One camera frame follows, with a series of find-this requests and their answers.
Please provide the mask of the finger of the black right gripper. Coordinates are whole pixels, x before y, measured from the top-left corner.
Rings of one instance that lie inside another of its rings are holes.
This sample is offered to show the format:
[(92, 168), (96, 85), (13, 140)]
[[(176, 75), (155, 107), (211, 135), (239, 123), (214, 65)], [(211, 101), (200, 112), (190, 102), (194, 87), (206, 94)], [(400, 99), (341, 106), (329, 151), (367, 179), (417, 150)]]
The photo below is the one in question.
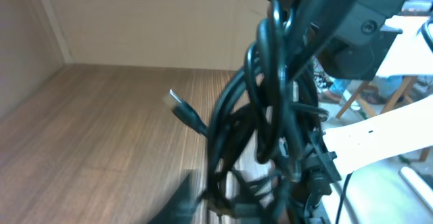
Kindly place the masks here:
[(233, 169), (231, 173), (239, 187), (231, 199), (232, 217), (247, 223), (278, 223), (288, 200), (288, 185), (281, 182), (281, 172), (271, 171), (249, 181), (242, 171)]

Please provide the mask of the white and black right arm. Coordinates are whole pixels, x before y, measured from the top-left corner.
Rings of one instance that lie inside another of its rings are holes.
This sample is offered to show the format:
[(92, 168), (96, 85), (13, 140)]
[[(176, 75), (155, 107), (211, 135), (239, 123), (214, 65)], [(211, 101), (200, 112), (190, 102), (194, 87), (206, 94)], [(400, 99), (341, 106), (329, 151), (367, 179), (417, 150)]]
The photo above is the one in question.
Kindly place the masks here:
[(342, 177), (352, 177), (345, 204), (322, 203), (329, 223), (431, 223), (432, 190), (398, 156), (432, 145), (432, 97), (351, 125), (326, 129)]

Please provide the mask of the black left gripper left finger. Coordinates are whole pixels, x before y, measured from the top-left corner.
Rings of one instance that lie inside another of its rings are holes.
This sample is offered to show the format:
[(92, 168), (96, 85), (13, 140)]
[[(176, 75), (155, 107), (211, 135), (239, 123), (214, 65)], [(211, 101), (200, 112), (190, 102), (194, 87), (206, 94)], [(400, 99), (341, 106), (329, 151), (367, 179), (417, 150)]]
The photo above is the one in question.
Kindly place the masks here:
[(173, 195), (147, 224), (190, 224), (201, 202), (193, 180), (198, 176), (196, 170), (185, 172)]

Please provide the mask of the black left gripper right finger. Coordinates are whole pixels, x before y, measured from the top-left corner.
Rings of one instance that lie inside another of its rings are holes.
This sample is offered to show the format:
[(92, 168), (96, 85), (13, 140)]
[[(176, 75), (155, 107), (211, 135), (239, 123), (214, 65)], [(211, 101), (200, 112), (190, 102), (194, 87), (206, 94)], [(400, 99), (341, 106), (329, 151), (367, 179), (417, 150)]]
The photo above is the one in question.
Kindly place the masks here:
[(407, 0), (268, 0), (256, 31), (256, 51), (265, 72), (286, 64), (289, 75), (315, 56), (337, 79), (370, 81), (401, 28), (385, 22)]

